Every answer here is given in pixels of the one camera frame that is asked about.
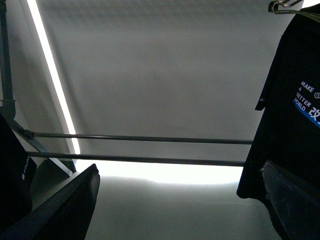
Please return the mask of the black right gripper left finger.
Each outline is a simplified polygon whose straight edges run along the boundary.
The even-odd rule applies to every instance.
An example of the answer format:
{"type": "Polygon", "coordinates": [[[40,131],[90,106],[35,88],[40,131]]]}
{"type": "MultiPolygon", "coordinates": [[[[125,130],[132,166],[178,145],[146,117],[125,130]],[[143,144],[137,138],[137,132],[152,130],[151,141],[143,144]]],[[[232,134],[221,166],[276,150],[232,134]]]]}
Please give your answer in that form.
{"type": "Polygon", "coordinates": [[[0,234],[2,240],[84,240],[100,187],[95,164],[29,215],[0,234]]]}

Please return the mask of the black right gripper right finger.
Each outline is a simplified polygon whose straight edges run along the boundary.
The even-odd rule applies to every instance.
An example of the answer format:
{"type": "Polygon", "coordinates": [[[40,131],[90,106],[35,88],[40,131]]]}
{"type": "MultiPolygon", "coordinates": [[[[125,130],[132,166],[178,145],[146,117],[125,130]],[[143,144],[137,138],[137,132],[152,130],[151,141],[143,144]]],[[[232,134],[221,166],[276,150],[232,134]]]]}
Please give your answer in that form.
{"type": "Polygon", "coordinates": [[[320,189],[269,160],[262,176],[271,206],[288,238],[318,240],[320,189]]]}

